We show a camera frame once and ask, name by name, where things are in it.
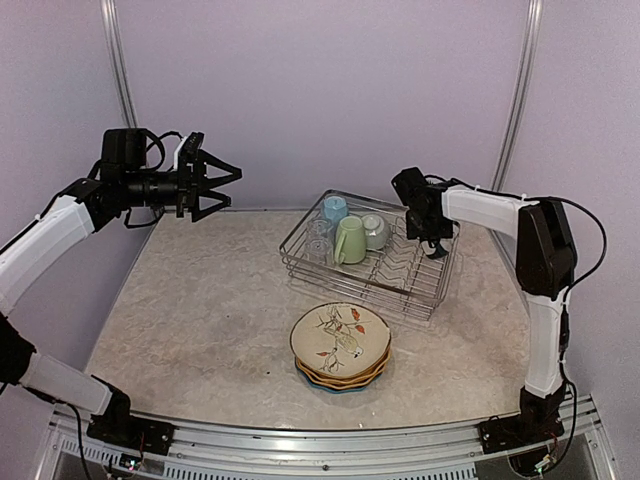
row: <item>countertop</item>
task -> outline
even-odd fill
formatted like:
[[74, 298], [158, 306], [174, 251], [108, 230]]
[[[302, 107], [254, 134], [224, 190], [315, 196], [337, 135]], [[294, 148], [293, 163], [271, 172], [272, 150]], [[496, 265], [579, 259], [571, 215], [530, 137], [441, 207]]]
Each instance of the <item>countertop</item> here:
[[133, 408], [296, 429], [427, 425], [518, 409], [529, 354], [524, 306], [486, 230], [463, 225], [445, 301], [425, 331], [391, 323], [393, 357], [361, 392], [311, 388], [289, 334], [312, 307], [278, 245], [303, 212], [166, 216], [106, 322], [87, 372]]

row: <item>dish rack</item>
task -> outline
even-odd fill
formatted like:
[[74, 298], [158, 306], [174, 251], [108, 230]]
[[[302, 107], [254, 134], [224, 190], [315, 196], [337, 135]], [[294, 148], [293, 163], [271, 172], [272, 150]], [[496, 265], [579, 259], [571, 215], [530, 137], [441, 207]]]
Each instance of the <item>dish rack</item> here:
[[[347, 201], [349, 214], [376, 213], [390, 226], [389, 240], [380, 251], [367, 250], [366, 258], [355, 265], [325, 266], [305, 256], [306, 224], [321, 217], [324, 199], [338, 195]], [[280, 245], [282, 262], [289, 276], [349, 297], [356, 303], [384, 310], [402, 323], [425, 326], [434, 309], [444, 300], [456, 254], [459, 227], [454, 238], [443, 240], [449, 255], [431, 260], [418, 240], [407, 240], [406, 208], [338, 190], [327, 190], [297, 223]]]

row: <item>bird illustration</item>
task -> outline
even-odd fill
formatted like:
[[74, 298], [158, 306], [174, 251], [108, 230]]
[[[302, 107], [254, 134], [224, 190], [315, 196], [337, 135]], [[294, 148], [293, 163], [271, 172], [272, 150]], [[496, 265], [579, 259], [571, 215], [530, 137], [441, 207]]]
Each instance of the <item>bird illustration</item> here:
[[360, 314], [355, 308], [351, 309], [351, 315], [355, 320], [353, 323], [343, 322], [342, 315], [335, 305], [331, 305], [328, 308], [327, 315], [329, 316], [329, 320], [327, 321], [318, 315], [320, 323], [316, 325], [316, 328], [322, 327], [325, 333], [331, 335], [334, 338], [335, 346], [330, 352], [317, 352], [316, 355], [325, 357], [321, 370], [332, 372], [334, 368], [337, 371], [340, 366], [344, 366], [344, 364], [338, 360], [338, 350], [353, 355], [353, 358], [358, 358], [364, 353], [364, 349], [360, 346], [356, 337], [351, 334], [351, 328], [354, 328], [363, 335], [365, 334], [365, 329], [358, 323], [360, 321]]
[[348, 354], [353, 355], [353, 358], [358, 358], [364, 353], [364, 350], [358, 344], [358, 340], [353, 335], [341, 331], [334, 331], [332, 335], [336, 339], [336, 345]]

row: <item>white backdrop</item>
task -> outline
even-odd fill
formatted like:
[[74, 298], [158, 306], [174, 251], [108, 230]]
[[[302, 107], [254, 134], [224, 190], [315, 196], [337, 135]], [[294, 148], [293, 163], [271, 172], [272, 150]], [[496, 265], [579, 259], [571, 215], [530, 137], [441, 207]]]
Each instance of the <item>white backdrop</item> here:
[[488, 185], [515, 87], [526, 0], [118, 2], [138, 121], [205, 132], [244, 169], [236, 207], [327, 188], [395, 198], [425, 173]]

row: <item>blue cup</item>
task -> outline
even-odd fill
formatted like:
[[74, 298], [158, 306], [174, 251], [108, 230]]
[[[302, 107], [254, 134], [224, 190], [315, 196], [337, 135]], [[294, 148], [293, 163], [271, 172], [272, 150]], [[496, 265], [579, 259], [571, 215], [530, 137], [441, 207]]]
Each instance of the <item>blue cup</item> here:
[[338, 197], [337, 195], [332, 195], [324, 199], [322, 203], [322, 215], [327, 220], [331, 221], [333, 226], [335, 227], [340, 223], [344, 217], [349, 215], [349, 208], [347, 207], [347, 201]]

